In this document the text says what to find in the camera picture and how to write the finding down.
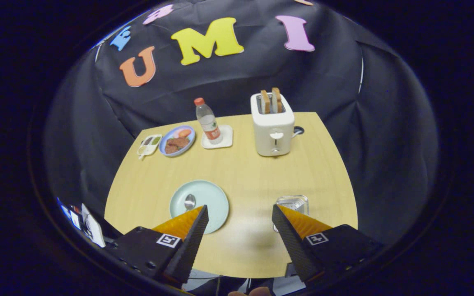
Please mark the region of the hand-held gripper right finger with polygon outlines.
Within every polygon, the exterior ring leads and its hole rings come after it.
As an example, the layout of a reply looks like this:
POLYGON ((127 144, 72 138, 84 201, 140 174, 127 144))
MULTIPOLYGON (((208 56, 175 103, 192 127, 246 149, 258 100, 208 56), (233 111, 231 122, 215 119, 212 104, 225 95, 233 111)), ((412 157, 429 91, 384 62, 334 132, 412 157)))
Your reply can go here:
POLYGON ((301 281, 308 287, 334 285, 369 262, 383 244, 354 227, 331 227, 275 204, 272 221, 301 281))

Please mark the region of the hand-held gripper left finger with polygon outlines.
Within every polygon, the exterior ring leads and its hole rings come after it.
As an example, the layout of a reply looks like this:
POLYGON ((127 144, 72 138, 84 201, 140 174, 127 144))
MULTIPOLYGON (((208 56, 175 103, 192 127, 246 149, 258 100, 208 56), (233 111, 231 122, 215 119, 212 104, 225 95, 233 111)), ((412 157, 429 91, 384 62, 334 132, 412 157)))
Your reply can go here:
POLYGON ((188 281, 208 223, 208 206, 203 205, 152 229, 134 228, 113 241, 109 254, 144 277, 180 288, 188 281))

